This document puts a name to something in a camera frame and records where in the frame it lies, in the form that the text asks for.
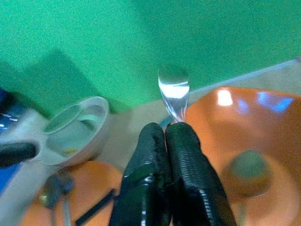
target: green backdrop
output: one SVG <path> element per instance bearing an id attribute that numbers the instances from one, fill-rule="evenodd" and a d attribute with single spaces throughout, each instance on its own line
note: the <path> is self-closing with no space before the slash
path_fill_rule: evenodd
<path id="1" fill-rule="evenodd" d="M 301 1 L 2 0 L 0 85 L 46 116 L 83 97 L 159 99 L 162 63 L 192 89 L 301 53 Z"/>

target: black handle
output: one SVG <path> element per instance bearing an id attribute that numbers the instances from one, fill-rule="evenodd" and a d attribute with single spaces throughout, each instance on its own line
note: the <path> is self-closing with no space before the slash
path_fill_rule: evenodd
<path id="1" fill-rule="evenodd" d="M 0 144 L 0 168 L 33 158 L 36 154 L 36 146 L 31 143 Z"/>
<path id="2" fill-rule="evenodd" d="M 174 181 L 174 225 L 236 226 L 222 184 L 193 129 L 183 122 L 170 125 L 166 144 Z"/>
<path id="3" fill-rule="evenodd" d="M 167 226 L 170 208 L 166 197 L 171 182 L 162 128 L 146 125 L 124 172 L 109 226 Z"/>

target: orange plate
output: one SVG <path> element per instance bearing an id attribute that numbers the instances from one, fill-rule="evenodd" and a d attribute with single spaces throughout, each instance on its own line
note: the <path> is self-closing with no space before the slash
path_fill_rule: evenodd
<path id="1" fill-rule="evenodd" d="M 246 203 L 244 226 L 300 226 L 301 97 L 262 89 L 221 87 L 187 110 L 187 123 L 201 140 L 238 220 Z M 224 167 L 245 150 L 257 150 L 273 178 L 262 196 L 235 199 L 222 177 Z"/>
<path id="2" fill-rule="evenodd" d="M 86 211 L 100 201 L 111 189 L 119 189 L 121 173 L 111 166 L 97 161 L 88 161 L 71 167 L 75 186 L 69 196 L 69 206 L 72 225 Z M 100 212 L 95 214 L 86 226 L 107 226 L 109 224 L 113 202 L 110 202 Z M 63 226 L 63 201 L 56 209 L 58 226 Z M 29 207 L 21 226 L 50 226 L 50 211 L 44 208 L 38 198 Z"/>

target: green wall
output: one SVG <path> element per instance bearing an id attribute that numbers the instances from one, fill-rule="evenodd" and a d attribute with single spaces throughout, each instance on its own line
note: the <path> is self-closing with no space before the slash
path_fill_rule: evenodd
<path id="1" fill-rule="evenodd" d="M 83 97 L 113 112 L 159 99 L 157 68 L 192 89 L 301 53 L 301 0 L 3 0 L 0 85 L 51 116 Z"/>

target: orange bowl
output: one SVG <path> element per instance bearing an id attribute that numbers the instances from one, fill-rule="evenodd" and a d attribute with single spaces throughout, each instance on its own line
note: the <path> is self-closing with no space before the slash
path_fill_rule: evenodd
<path id="1" fill-rule="evenodd" d="M 187 110 L 203 153 L 217 171 L 238 221 L 245 226 L 301 225 L 301 97 L 262 89 L 221 87 Z M 237 199 L 223 169 L 237 155 L 257 150 L 269 163 L 271 186 L 261 196 Z"/>
<path id="2" fill-rule="evenodd" d="M 71 222 L 75 225 L 75 221 L 97 204 L 111 189 L 116 189 L 118 193 L 122 174 L 115 168 L 97 161 L 87 161 L 70 167 L 69 170 L 75 182 L 69 195 Z M 112 208 L 113 201 L 93 215 L 85 225 L 107 226 Z M 50 226 L 50 214 L 50 210 L 43 207 L 37 197 L 27 210 L 21 226 Z M 57 225 L 63 226 L 62 200 L 55 207 L 55 216 Z"/>

